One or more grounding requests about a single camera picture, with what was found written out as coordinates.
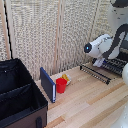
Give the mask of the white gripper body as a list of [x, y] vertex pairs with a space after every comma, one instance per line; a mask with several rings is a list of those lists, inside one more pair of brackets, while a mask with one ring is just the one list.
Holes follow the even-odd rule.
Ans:
[[96, 59], [96, 61], [94, 62], [93, 66], [96, 66], [96, 67], [101, 67], [103, 62], [104, 62], [105, 58], [98, 58]]

